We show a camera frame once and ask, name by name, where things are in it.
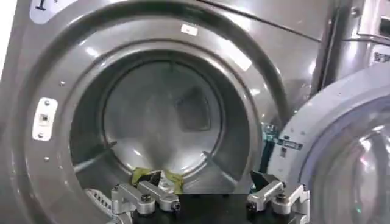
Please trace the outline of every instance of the green cloth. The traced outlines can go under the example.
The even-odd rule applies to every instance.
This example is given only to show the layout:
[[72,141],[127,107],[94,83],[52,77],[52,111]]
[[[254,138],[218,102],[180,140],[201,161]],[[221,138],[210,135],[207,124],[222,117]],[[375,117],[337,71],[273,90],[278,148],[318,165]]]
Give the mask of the green cloth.
[[[153,172],[158,172],[159,170],[152,170],[152,169],[147,169],[147,168],[140,168],[137,167],[133,170],[132,172],[132,185],[135,186],[137,185],[138,180],[144,176],[144,175],[149,175]],[[175,194],[182,194],[183,193],[183,177],[179,174],[172,173],[168,170],[163,170],[165,177],[172,181],[175,184]]]

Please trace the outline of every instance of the front-load washer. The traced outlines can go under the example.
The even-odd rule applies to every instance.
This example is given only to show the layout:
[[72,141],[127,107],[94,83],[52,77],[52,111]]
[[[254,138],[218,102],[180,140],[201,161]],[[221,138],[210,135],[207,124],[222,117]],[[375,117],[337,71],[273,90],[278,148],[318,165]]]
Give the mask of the front-load washer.
[[184,193],[247,193],[262,124],[283,125],[317,80],[325,17],[314,35],[210,2],[19,1],[0,81],[2,220],[105,223],[83,189],[108,195],[137,167],[181,175]]
[[331,84],[280,133],[268,172],[307,185],[313,223],[389,223],[389,70],[373,65]]

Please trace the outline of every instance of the silver metal bracket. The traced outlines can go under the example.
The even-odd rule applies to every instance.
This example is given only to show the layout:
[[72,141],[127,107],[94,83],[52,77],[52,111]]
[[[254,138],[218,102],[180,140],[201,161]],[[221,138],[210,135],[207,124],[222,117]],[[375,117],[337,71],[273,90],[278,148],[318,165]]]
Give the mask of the silver metal bracket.
[[273,181],[266,187],[262,188],[257,193],[248,195],[248,209],[250,212],[260,212],[266,209],[267,203],[277,194],[283,192],[283,183],[281,181]]
[[257,182],[267,182],[268,185],[257,193],[250,194],[247,198],[247,210],[249,213],[266,210],[271,204],[276,214],[290,215],[295,213],[296,224],[307,224],[310,221],[310,191],[304,185],[286,186],[283,182],[275,180],[273,175],[254,173]]
[[180,202],[176,194],[169,194],[148,181],[138,183],[138,190],[143,194],[151,195],[160,205],[160,209],[166,212],[179,212]]
[[119,184],[111,190],[112,213],[120,216],[136,210],[141,215],[149,215],[155,211],[155,200],[148,194],[142,194],[129,184]]
[[272,209],[280,215],[288,215],[294,208],[297,224],[306,224],[310,221],[310,191],[303,185],[286,187],[284,193],[276,195],[271,202]]

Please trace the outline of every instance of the bolt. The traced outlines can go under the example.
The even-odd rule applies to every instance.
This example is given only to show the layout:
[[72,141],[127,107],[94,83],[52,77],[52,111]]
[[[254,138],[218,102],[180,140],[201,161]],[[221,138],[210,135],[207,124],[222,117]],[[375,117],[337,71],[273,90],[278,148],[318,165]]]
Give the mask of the bolt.
[[180,205],[180,202],[178,202],[178,201],[172,202],[172,204],[171,204],[172,211],[179,212],[181,208],[182,208],[182,206]]
[[257,206],[256,203],[250,201],[246,204],[246,209],[249,213],[256,213],[257,212]]
[[286,204],[286,203],[289,202],[289,200],[288,200],[288,198],[286,197],[285,194],[278,194],[278,195],[276,195],[276,200],[277,200],[278,202],[284,203],[284,204]]
[[151,200],[152,200],[152,196],[150,194],[143,194],[141,196],[141,201],[144,202],[144,203],[145,202],[149,202]]

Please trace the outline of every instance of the white label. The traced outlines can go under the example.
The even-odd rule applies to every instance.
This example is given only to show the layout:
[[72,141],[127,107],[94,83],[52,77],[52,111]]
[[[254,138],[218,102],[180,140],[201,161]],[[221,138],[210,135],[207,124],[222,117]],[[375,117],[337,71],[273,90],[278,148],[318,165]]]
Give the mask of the white label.
[[182,25],[181,31],[183,33],[187,33],[187,34],[192,35],[192,36],[196,36],[197,35],[197,28],[193,27],[193,26],[190,26],[190,25],[187,25],[187,24],[183,24]]
[[55,99],[41,98],[39,100],[32,126],[32,138],[45,142],[51,139],[57,107],[58,102]]
[[47,23],[57,13],[77,0],[32,0],[30,18],[37,24]]
[[252,65],[252,61],[240,51],[230,40],[223,40],[221,47],[229,54],[230,58],[244,71]]
[[390,47],[384,45],[375,45],[372,48],[370,56],[370,66],[387,61],[390,61]]

